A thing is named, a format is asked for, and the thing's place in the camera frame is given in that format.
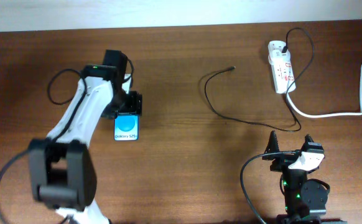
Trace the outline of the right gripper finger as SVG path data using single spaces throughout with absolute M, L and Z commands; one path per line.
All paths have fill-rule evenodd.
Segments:
M 271 131 L 267 147 L 264 151 L 265 154 L 280 152 L 279 143 L 275 131 Z
M 313 141 L 312 137 L 309 134 L 307 134 L 305 136 L 305 142 L 302 146 L 302 149 L 312 149 L 313 144 L 314 144 L 314 141 Z

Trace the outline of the blue Galaxy smartphone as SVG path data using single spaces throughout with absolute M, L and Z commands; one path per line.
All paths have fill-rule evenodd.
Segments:
M 115 141 L 137 141 L 139 139 L 139 117 L 137 115 L 118 116 L 114 120 Z

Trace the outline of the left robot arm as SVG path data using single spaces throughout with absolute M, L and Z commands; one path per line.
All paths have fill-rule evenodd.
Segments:
M 88 64 L 75 96 L 57 125 L 29 143 L 33 199 L 68 223 L 111 223 L 96 200 L 97 176 L 88 150 L 98 121 L 114 121 L 114 140 L 139 137 L 142 95 L 132 91 L 132 62 L 120 50 L 107 50 L 101 64 Z

